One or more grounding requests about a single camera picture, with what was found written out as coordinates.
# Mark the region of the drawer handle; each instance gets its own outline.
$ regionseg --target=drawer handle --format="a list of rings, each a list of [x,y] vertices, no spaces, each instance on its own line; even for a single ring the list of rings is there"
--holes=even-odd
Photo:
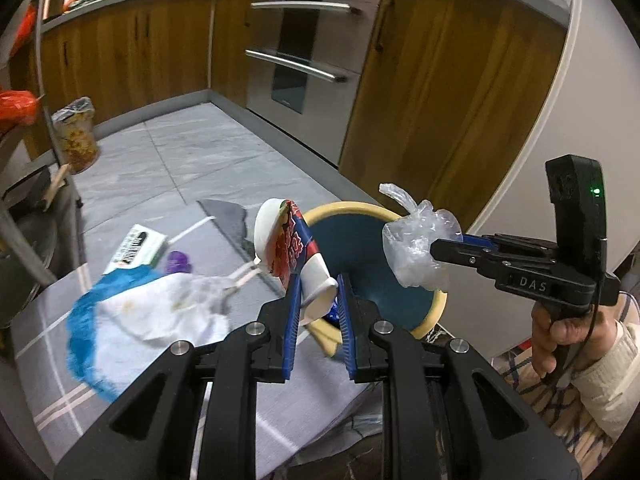
[[[396,1],[391,0],[388,4],[386,4],[385,10],[382,11],[382,18],[380,18],[380,26],[378,27],[378,34],[376,36],[376,52],[382,52],[385,49],[385,46],[382,44],[382,32],[385,29],[386,16],[389,13],[389,9],[395,6]]]
[[[345,81],[347,81],[347,78],[344,75],[325,72],[324,70],[320,70],[319,68],[314,68],[309,65],[297,63],[285,57],[274,56],[273,54],[268,54],[267,52],[262,52],[260,50],[246,49],[244,53],[248,57],[253,57],[254,59],[260,59],[261,61],[268,61],[270,63],[274,63],[280,66],[286,66],[288,68],[292,68],[293,70],[298,70],[299,72],[303,72],[307,75],[317,77],[318,79],[323,79],[325,81],[328,81],[329,83],[344,83]]]
[[[308,9],[308,10],[329,10],[331,12],[342,12],[345,14],[359,14],[360,9],[350,6],[350,4],[340,4],[337,2],[305,2],[293,0],[277,0],[273,2],[254,2],[252,9]]]
[[[244,26],[245,27],[251,27],[251,23],[249,23],[249,6],[246,6],[244,8]]]

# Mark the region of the white wall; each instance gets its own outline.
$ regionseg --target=white wall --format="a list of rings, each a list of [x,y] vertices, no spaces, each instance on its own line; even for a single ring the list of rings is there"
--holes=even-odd
[[[640,238],[640,49],[610,0],[574,0],[556,79],[526,145],[471,227],[555,240],[544,163],[574,153],[596,158],[607,200],[607,268]],[[531,302],[456,267],[442,317],[486,357],[530,336]]]

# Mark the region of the stainless steel oven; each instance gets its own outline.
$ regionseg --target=stainless steel oven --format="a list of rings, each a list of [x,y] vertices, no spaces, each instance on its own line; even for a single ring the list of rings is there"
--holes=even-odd
[[[379,0],[257,0],[247,107],[338,164]]]

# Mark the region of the teal bowl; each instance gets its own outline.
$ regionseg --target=teal bowl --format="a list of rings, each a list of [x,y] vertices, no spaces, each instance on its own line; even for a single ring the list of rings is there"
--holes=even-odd
[[[348,272],[354,294],[375,302],[382,317],[394,325],[421,328],[421,333],[434,327],[446,295],[416,286],[404,288],[386,262],[382,228],[397,214],[365,203],[337,202],[304,216],[333,277]]]

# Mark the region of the white towel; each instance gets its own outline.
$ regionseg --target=white towel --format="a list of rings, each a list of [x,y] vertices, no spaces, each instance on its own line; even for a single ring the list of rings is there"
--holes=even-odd
[[[226,298],[238,290],[229,277],[169,274],[121,292],[95,310],[96,380],[121,394],[179,339],[200,346],[230,331]]]

